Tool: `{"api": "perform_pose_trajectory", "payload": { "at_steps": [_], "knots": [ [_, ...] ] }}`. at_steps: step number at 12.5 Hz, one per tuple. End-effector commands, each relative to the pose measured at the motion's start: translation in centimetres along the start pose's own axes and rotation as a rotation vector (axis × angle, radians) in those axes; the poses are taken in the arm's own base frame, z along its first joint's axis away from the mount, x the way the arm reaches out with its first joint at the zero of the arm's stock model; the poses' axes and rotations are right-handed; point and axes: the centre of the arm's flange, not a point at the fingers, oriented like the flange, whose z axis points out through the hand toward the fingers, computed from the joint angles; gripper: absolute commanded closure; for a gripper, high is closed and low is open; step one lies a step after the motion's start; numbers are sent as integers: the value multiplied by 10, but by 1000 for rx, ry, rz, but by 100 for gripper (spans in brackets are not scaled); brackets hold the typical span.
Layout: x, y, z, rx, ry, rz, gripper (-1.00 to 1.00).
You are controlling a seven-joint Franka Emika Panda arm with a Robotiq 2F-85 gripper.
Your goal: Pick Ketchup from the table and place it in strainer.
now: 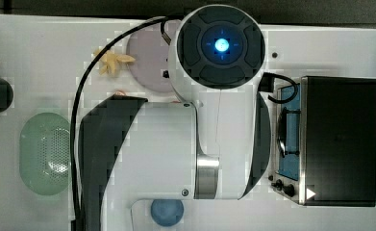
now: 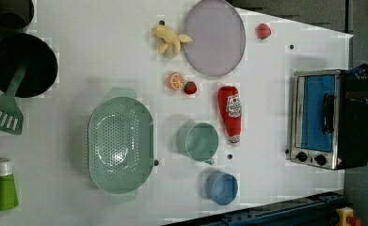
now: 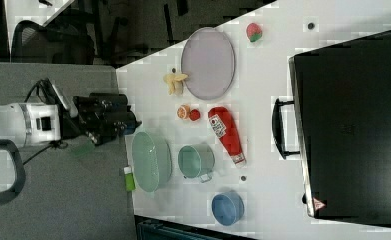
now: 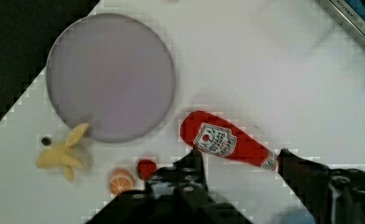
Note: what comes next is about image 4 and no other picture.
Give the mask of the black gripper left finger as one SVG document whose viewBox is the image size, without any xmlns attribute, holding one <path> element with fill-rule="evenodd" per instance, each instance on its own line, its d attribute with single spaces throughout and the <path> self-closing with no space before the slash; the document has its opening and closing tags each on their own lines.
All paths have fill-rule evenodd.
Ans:
<svg viewBox="0 0 365 224">
<path fill-rule="evenodd" d="M 193 149 L 158 169 L 142 190 L 116 196 L 86 224 L 252 224 L 230 203 L 208 193 L 202 153 Z"/>
</svg>

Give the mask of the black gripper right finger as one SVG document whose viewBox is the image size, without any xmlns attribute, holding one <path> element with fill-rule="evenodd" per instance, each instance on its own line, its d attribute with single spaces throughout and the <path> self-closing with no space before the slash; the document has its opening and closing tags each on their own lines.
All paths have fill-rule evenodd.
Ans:
<svg viewBox="0 0 365 224">
<path fill-rule="evenodd" d="M 365 224 L 365 172 L 331 169 L 283 148 L 278 173 L 293 190 L 315 224 Z"/>
</svg>

